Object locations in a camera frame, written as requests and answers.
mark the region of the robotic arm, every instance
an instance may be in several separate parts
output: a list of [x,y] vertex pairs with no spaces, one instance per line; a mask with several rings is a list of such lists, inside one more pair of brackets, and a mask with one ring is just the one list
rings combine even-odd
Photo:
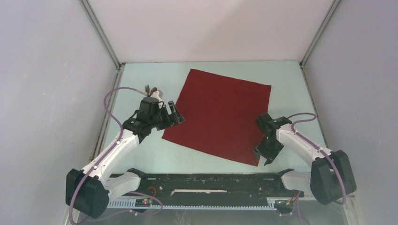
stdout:
[[127,192],[135,191],[140,184],[140,177],[127,172],[120,177],[109,179],[112,171],[120,161],[143,139],[151,133],[153,128],[163,130],[184,122],[184,117],[176,109],[174,102],[168,102],[171,114],[169,115],[161,99],[162,92],[155,91],[150,97],[145,97],[134,114],[122,125],[123,131],[120,140],[115,140],[104,149],[92,162],[80,171],[72,169],[66,177],[66,204],[70,205],[72,195],[79,182],[93,167],[87,179],[81,186],[75,199],[73,208],[84,214],[97,218],[107,208],[108,203]]
[[297,172],[292,169],[282,171],[280,176],[286,189],[312,193],[316,200],[324,205],[343,197],[337,174],[330,170],[331,165],[320,152],[321,150],[336,165],[346,194],[357,189],[350,161],[343,151],[333,152],[316,144],[298,133],[286,117],[272,119],[266,113],[259,116],[256,123],[263,132],[264,138],[254,151],[267,159],[264,165],[272,163],[282,148],[287,146],[311,167],[311,173]]

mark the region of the white wall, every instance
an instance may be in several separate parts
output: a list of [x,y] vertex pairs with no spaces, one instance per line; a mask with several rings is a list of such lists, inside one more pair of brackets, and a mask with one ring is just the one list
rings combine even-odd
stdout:
[[115,68],[77,0],[0,1],[0,224],[61,224]]
[[333,0],[92,0],[121,62],[301,60]]
[[398,1],[346,0],[306,65],[332,149],[350,157],[367,225],[397,224]]

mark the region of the white table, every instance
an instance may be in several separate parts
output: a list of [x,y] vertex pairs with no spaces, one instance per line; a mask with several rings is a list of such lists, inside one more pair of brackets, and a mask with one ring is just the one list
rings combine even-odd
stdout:
[[[120,86],[144,90],[145,85],[149,84],[163,91],[165,102],[170,100],[176,102],[191,68],[271,85],[268,113],[273,118],[299,112],[314,112],[303,75],[296,61],[127,64]],[[142,97],[143,95],[134,91],[119,91],[113,110],[114,115],[123,122],[138,109]],[[314,141],[324,145],[316,120],[298,124],[298,128]],[[107,132],[105,146],[113,140],[117,131],[118,126],[112,121]],[[171,143],[161,138],[163,132],[154,129],[125,157],[114,172],[123,173],[132,167],[147,173],[254,173],[279,172],[287,168],[310,171],[307,164],[288,148],[284,148],[270,165],[264,166],[265,159],[261,158],[259,166],[251,166]]]

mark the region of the gray floor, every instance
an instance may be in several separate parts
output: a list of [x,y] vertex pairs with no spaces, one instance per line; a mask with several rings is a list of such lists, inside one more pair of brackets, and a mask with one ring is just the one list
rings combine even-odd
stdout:
[[[301,214],[311,225],[346,225],[341,206],[324,206],[315,201],[300,201]],[[118,210],[107,210],[103,217]],[[118,214],[95,225],[299,225],[297,216],[278,217],[273,211],[164,210],[154,216]]]

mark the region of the square cloth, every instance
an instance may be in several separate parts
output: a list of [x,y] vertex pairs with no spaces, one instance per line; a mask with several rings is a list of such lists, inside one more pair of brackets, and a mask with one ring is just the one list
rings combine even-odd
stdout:
[[191,69],[176,107],[185,122],[163,139],[213,156],[258,166],[256,125],[268,111],[271,86]]

